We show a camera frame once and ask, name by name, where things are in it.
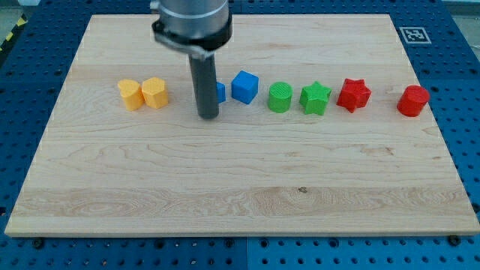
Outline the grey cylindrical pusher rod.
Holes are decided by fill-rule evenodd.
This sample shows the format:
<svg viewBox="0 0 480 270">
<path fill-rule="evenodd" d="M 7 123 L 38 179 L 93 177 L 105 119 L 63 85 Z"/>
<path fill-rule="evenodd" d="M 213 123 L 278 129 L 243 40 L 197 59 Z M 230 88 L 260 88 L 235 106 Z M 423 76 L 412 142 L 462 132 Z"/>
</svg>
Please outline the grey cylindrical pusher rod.
<svg viewBox="0 0 480 270">
<path fill-rule="evenodd" d="M 215 56 L 188 57 L 198 115 L 203 119 L 214 119 L 219 114 Z"/>
</svg>

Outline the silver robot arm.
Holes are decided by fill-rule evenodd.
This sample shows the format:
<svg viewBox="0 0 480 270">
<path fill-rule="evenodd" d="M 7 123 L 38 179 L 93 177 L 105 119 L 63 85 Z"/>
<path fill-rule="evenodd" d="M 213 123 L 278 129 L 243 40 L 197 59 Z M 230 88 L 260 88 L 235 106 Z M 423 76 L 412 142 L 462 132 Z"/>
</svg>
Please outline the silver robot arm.
<svg viewBox="0 0 480 270">
<path fill-rule="evenodd" d="M 233 17 L 227 0 L 152 0 L 156 42 L 188 55 L 198 115 L 219 114 L 215 51 L 228 43 Z"/>
</svg>

